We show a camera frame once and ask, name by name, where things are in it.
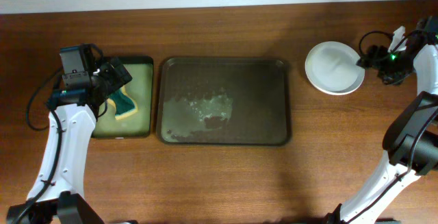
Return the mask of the cream white plate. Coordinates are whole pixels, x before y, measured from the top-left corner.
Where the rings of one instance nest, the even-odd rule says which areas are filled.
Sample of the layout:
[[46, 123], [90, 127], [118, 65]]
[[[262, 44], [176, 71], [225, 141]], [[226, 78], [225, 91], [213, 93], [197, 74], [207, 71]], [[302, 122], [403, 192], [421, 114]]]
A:
[[307, 72], [311, 84], [328, 95], [348, 95], [363, 83], [365, 71]]

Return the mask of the green yellow sponge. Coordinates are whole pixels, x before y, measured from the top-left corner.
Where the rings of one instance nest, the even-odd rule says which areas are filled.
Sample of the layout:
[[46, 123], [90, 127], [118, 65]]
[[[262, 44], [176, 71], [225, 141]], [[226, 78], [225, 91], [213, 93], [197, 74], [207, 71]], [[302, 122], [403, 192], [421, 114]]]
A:
[[138, 112], [138, 105], [128, 95], [125, 86], [110, 94], [107, 100], [115, 109], [114, 116], [117, 121], [126, 119]]

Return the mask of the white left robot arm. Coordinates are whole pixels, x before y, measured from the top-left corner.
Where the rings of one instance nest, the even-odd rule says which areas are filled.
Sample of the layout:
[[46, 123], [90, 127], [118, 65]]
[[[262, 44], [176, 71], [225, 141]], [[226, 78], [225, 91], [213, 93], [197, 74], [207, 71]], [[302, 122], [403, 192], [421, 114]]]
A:
[[49, 135], [42, 164], [27, 200], [8, 210], [7, 223], [102, 223], [84, 199], [83, 178], [88, 144], [108, 96], [132, 80], [117, 57], [81, 73], [89, 84], [61, 89], [54, 85], [47, 101]]

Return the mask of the light blue plate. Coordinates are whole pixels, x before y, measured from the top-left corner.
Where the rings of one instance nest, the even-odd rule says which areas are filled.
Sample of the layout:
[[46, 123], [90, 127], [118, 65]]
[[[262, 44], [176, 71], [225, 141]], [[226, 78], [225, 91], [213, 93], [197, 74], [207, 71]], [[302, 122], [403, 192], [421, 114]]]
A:
[[305, 60], [305, 73], [329, 71], [365, 71], [356, 65], [359, 54], [340, 42], [327, 41], [316, 45]]

